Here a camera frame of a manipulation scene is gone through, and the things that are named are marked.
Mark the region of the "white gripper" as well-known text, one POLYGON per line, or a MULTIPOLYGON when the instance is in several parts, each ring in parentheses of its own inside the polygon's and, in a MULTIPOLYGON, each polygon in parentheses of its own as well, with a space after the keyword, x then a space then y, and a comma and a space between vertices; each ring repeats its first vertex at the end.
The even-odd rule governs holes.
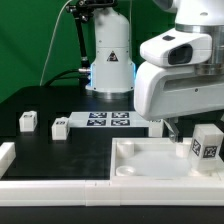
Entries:
POLYGON ((173 117, 224 109, 224 75, 196 75, 193 66, 161 68, 140 65, 134 108, 145 120, 168 119, 169 138, 179 141, 173 117))

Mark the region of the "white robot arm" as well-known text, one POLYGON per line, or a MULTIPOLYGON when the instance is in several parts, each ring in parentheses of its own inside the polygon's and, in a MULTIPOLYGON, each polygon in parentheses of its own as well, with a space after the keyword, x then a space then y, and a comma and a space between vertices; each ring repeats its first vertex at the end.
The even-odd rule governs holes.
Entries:
POLYGON ((147 121, 224 108, 224 0, 152 0, 175 22, 140 45, 140 66, 129 56, 128 20, 112 8, 115 0, 98 1, 88 91, 133 92, 134 110, 147 121))

